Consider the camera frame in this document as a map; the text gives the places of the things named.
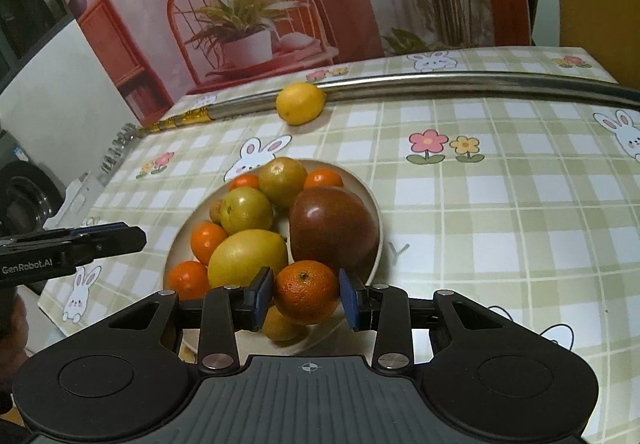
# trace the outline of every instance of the yellow flower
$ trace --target yellow flower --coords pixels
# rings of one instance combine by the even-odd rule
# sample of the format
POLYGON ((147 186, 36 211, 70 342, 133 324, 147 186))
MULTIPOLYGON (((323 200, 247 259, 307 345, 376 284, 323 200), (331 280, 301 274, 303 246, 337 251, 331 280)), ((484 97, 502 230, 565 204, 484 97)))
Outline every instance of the yellow flower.
POLYGON ((475 137, 459 135, 456 140, 452 140, 449 143, 449 146, 455 148, 458 155, 464 155, 467 153, 478 153, 480 151, 478 144, 480 144, 480 141, 475 137))

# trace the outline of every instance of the window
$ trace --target window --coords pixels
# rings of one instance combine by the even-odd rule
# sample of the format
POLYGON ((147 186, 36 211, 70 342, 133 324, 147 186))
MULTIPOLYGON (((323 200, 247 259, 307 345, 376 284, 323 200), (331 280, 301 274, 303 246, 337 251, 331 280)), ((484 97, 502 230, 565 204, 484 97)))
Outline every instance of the window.
POLYGON ((69 21, 63 0, 0 0, 0 89, 69 21))

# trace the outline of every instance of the gray ribbed panel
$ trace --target gray ribbed panel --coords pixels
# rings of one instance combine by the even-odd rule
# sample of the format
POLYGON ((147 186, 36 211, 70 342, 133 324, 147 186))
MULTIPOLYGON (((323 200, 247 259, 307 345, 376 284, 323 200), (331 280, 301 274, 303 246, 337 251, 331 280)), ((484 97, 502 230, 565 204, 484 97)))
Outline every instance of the gray ribbed panel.
MULTIPOLYGON (((54 444, 39 437, 34 444, 54 444)), ((350 358, 254 358, 204 380, 169 424, 131 444, 481 444, 425 407, 407 379, 350 358), (305 363, 318 369, 305 371, 305 363)))

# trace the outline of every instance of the red wooden furniture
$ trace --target red wooden furniture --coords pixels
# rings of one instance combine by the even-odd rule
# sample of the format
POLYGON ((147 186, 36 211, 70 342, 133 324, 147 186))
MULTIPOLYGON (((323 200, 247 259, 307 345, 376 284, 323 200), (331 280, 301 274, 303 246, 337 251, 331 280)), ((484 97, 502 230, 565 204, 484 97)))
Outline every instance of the red wooden furniture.
POLYGON ((286 57, 278 58, 274 54, 273 62, 267 62, 249 70, 235 70, 225 61, 222 50, 215 48, 207 52, 208 42, 186 41, 201 31, 205 25, 198 21, 193 11, 199 7, 212 4, 212 0, 168 0, 167 18, 169 27, 174 34, 182 58, 196 85, 188 93, 196 94, 210 92, 231 85, 248 81, 332 64, 338 54, 338 49, 329 45, 322 24, 319 7, 320 0, 295 0, 308 4, 308 7, 298 8, 288 12, 290 21, 276 24, 279 36, 289 32, 301 32, 317 39, 316 46, 308 50, 289 53, 286 57))
POLYGON ((147 126, 161 119, 174 103, 111 0, 95 0, 78 23, 111 81, 140 123, 147 126))

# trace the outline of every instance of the red chair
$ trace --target red chair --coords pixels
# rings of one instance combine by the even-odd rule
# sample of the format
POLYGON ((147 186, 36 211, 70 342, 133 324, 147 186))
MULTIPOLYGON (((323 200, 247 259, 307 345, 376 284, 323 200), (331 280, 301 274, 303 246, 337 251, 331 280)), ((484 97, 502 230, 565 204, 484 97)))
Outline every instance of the red chair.
POLYGON ((259 66, 238 69, 225 61, 222 49, 217 47, 210 49, 209 42, 187 43, 194 34, 205 27, 198 21, 197 15, 190 11, 210 5, 212 0, 168 0, 169 27, 196 85, 188 93, 210 92, 269 76, 331 65, 338 54, 338 49, 329 45, 319 11, 322 8, 321 0, 294 1, 303 2, 307 7, 290 10, 289 21, 276 24, 277 36, 300 32, 315 38, 316 41, 306 48, 287 53, 279 52, 276 44, 272 61, 259 66))

